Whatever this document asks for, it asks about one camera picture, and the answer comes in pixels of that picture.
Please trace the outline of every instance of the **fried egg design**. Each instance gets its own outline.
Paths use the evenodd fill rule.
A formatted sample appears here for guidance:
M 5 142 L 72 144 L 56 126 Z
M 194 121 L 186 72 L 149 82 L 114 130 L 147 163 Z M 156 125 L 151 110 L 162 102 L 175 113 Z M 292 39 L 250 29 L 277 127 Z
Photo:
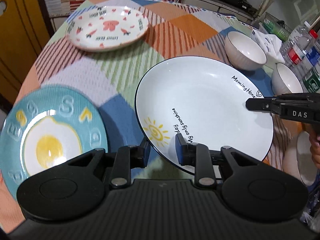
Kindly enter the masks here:
M 80 139 L 68 124 L 47 116 L 28 132 L 23 157 L 30 176 L 61 164 L 82 153 Z

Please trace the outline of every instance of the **yellow sun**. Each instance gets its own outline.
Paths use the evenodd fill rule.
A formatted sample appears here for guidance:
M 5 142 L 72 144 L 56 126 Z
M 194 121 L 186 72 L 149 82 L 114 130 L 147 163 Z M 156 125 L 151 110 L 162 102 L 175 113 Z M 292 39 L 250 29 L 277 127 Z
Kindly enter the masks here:
M 156 125 L 156 120 L 153 120 L 153 122 L 151 122 L 150 118 L 148 117 L 148 120 L 146 121 L 146 119 L 143 119 L 144 122 L 146 123 L 146 125 L 148 127 L 143 127 L 143 129 L 145 131 L 149 131 L 151 133 L 151 135 L 149 136 L 150 141 L 152 141 L 153 139 L 156 140 L 156 145 L 159 147 L 164 147 L 164 144 L 169 144 L 168 142 L 165 141 L 165 139 L 170 139 L 170 137 L 168 136 L 164 136 L 163 134 L 167 133 L 168 131 L 166 130 L 160 130 L 163 127 L 163 124 L 157 126 Z

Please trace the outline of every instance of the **patchwork tablecloth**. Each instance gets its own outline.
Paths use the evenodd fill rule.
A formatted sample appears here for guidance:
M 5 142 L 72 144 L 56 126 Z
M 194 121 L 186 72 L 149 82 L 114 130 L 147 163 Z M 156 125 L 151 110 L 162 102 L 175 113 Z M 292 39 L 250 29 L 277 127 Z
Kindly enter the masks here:
M 17 101 L 47 84 L 71 86 L 85 94 L 98 108 L 108 133 L 110 151 L 120 146 L 137 145 L 143 138 L 134 112 L 134 95 L 144 73 L 155 64 L 177 56 L 203 56 L 228 65 L 224 49 L 229 31 L 249 35 L 252 28 L 234 16 L 184 4 L 158 0 L 86 0 L 67 20 L 96 6 L 128 6 L 141 11 L 151 25 L 138 42 L 106 53 L 87 53 L 76 49 L 65 36 L 64 23 L 50 39 L 23 83 Z M 264 96 L 273 95 L 271 70 L 261 68 L 244 74 Z M 282 169 L 282 158 L 289 140 L 300 129 L 295 122 L 274 117 L 273 143 L 266 163 Z M 175 168 L 154 150 L 148 167 L 132 171 L 132 178 L 179 179 L 191 175 Z M 0 223 L 9 232 L 23 221 L 18 204 L 0 176 Z

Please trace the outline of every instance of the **white bottle cap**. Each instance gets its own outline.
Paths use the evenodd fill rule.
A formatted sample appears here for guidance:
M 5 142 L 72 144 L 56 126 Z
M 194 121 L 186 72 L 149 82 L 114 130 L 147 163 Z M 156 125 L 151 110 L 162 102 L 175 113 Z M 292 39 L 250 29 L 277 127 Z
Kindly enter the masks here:
M 305 25 L 309 30 L 311 29 L 311 25 L 310 25 L 307 21 L 304 22 L 304 25 Z

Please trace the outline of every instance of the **plate with heart pattern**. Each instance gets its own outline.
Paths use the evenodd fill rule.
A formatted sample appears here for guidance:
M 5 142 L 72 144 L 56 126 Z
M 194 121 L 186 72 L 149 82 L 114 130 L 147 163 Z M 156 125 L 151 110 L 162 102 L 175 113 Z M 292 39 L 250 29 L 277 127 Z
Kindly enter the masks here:
M 140 11 L 127 6 L 103 6 L 73 19 L 66 37 L 79 49 L 103 52 L 130 45 L 148 28 L 149 21 Z

